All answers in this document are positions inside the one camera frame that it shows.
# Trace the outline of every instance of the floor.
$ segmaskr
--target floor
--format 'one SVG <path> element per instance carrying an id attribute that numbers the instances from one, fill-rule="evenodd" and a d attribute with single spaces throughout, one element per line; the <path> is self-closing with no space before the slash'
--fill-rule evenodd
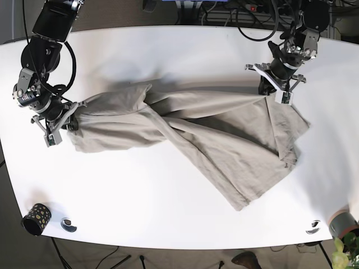
<path id="1" fill-rule="evenodd" d="M 26 20 L 32 28 L 41 11 L 44 0 L 26 1 Z M 141 10 L 142 0 L 86 0 L 80 18 L 74 30 L 89 30 L 119 26 L 139 25 L 173 25 L 177 20 L 174 3 L 159 2 L 154 13 Z M 22 35 L 22 18 L 17 12 L 15 23 L 17 34 Z M 0 163 L 3 160 L 0 150 Z M 0 168 L 0 268 L 62 268 L 49 238 L 38 238 L 27 234 L 20 226 L 21 215 L 7 174 L 6 166 Z M 60 251 L 67 262 L 76 269 L 94 269 L 98 262 L 116 249 L 114 246 L 57 240 Z M 323 242 L 324 248 L 331 256 L 333 242 Z M 263 269 L 318 269 L 330 268 L 320 248 L 290 245 L 282 247 L 252 249 L 259 258 Z M 243 268 L 231 264 L 231 259 L 241 251 L 172 251 L 158 249 L 126 248 L 120 249 L 101 266 L 111 268 L 128 254 L 132 257 L 119 268 L 142 268 L 139 255 L 146 257 L 146 268 L 193 268 L 217 269 L 219 261 L 224 261 L 226 268 Z"/>

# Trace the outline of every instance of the cup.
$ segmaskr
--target cup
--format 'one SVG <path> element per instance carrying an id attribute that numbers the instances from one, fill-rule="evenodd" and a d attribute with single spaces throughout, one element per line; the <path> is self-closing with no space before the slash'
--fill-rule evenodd
<path id="1" fill-rule="evenodd" d="M 43 233 L 50 219 L 50 210 L 42 203 L 37 203 L 32 207 L 30 212 L 22 218 L 21 225 L 30 234 L 39 236 Z"/>

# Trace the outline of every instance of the shoe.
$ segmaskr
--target shoe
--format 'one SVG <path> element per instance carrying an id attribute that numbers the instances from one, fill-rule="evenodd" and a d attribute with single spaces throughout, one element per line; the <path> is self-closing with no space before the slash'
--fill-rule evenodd
<path id="1" fill-rule="evenodd" d="M 260 267 L 257 257 L 253 252 L 243 252 L 232 259 L 232 263 L 244 266 L 248 269 L 262 269 Z"/>

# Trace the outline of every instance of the green leaf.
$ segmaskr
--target green leaf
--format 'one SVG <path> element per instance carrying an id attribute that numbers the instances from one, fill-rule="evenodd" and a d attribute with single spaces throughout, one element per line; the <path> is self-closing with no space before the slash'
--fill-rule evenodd
<path id="1" fill-rule="evenodd" d="M 349 259 L 343 252 L 333 252 L 333 269 L 345 269 L 348 266 Z"/>
<path id="2" fill-rule="evenodd" d="M 334 239 L 334 245 L 338 252 L 343 252 L 344 244 L 339 238 Z"/>
<path id="3" fill-rule="evenodd" d="M 347 247 L 350 247 L 356 240 L 357 240 L 357 237 L 356 237 L 355 233 L 349 232 L 344 236 L 344 244 Z"/>

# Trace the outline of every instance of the fabric fold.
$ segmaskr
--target fabric fold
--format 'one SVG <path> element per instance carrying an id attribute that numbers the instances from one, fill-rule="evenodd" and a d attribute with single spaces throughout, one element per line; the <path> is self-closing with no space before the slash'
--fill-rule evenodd
<path id="1" fill-rule="evenodd" d="M 93 96 L 68 135 L 77 151 L 146 147 L 169 140 L 241 210 L 294 167 L 306 121 L 274 96 L 159 92 L 140 85 Z"/>

